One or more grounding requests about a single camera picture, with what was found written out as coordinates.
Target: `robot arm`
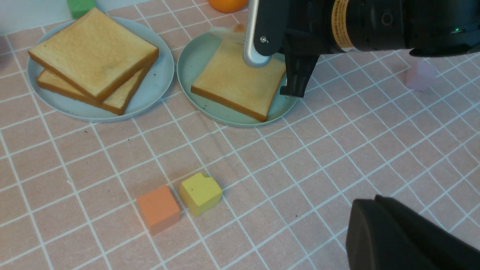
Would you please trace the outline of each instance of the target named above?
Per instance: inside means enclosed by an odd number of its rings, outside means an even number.
[[[416,57],[480,51],[477,0],[250,0],[245,62],[285,55],[282,95],[303,97],[322,54],[411,49]]]

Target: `light blue plate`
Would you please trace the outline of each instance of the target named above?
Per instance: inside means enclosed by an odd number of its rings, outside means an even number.
[[[190,101],[212,120],[234,127],[246,128],[265,125],[288,113],[298,98],[281,96],[279,93],[280,88],[268,112],[267,121],[264,123],[191,92],[192,84],[207,66],[221,41],[221,39],[206,33],[192,40],[183,49],[177,65],[177,76],[183,91],[187,94]],[[274,57],[285,61],[284,56],[281,54],[274,55]],[[284,86],[286,82],[287,77],[285,76],[280,85]]]
[[[46,104],[70,117],[88,122],[114,122],[129,119],[148,110],[170,87],[175,74],[175,62],[168,45],[150,28],[134,21],[122,18],[113,18],[117,23],[129,29],[139,37],[152,43],[160,49],[160,55],[152,66],[137,92],[128,104],[125,113],[118,116],[107,110],[102,110],[86,103],[64,97],[62,95],[42,89],[36,83],[36,78],[43,71],[43,67],[28,58],[27,73],[32,89]],[[48,32],[40,41],[43,42],[56,32],[69,26],[72,22],[64,23]]]

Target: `orange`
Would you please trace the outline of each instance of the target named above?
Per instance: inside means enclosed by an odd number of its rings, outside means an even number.
[[[223,13],[232,13],[241,10],[248,0],[208,0],[210,5]]]

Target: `bread slice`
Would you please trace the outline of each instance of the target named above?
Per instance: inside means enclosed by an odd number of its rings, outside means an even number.
[[[285,63],[277,59],[263,68],[247,66],[243,46],[224,40],[191,91],[265,122],[285,71]]]
[[[28,51],[30,57],[96,102],[103,102],[158,48],[97,8]]]
[[[148,71],[151,69],[152,65],[153,63],[150,63],[141,71],[135,73],[130,80],[120,86],[103,103],[94,102],[89,97],[78,91],[71,84],[67,83],[61,77],[47,69],[40,73],[36,81],[38,86],[45,90],[84,102],[97,108],[108,110],[116,115],[123,115],[128,107],[128,104],[130,103],[130,100],[137,92],[137,89],[140,87],[140,84],[147,75]]]

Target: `teal plate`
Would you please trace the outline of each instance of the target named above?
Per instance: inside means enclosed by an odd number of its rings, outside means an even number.
[[[181,88],[187,94],[190,101],[212,120],[224,125],[242,128],[266,125],[288,113],[293,108],[298,98],[281,96],[279,93],[280,88],[277,90],[274,97],[266,122],[260,122],[250,116],[191,92],[192,84],[198,76],[200,76],[208,62],[210,62],[210,59],[215,54],[221,41],[221,39],[206,33],[192,40],[183,49],[177,65],[177,76]],[[276,54],[274,57],[281,61],[285,61],[284,56],[281,54]],[[284,86],[286,82],[287,77],[284,76],[280,85]]]

